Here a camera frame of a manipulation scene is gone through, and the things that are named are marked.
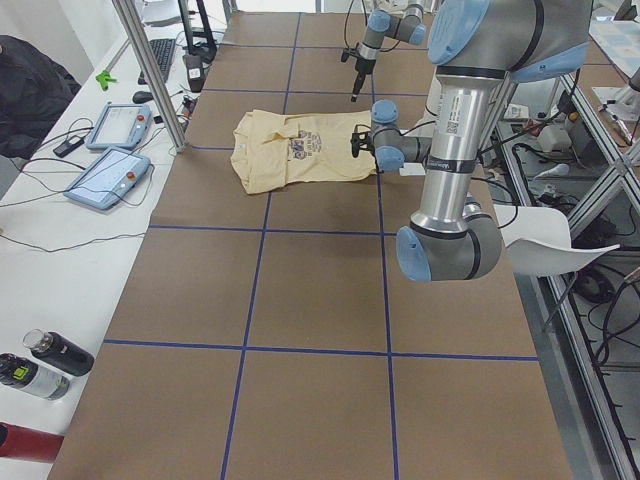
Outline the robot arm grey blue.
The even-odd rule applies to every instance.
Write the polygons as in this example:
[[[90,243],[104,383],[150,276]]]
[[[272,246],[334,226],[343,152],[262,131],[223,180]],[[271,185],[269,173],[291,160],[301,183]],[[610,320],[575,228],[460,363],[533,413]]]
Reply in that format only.
[[[376,8],[367,17],[363,40],[355,47],[343,49],[341,61],[350,57],[355,59],[356,78],[351,101],[356,102],[365,80],[373,74],[378,54],[382,51],[386,38],[419,46],[427,35],[427,26],[423,23],[425,13],[435,14],[441,1],[409,1],[403,14],[398,17]]]
[[[425,5],[408,4],[396,17],[376,9],[363,40],[344,51],[356,60],[357,81],[372,73],[385,39],[426,43],[441,93],[434,130],[413,137],[399,130],[398,109],[375,102],[368,132],[354,132],[354,153],[368,151],[377,167],[424,166],[419,208],[396,236],[404,275],[418,282],[469,280],[489,273],[502,251],[501,233],[470,195],[494,89],[546,80],[579,69],[588,50],[588,1],[447,1],[431,25]]]

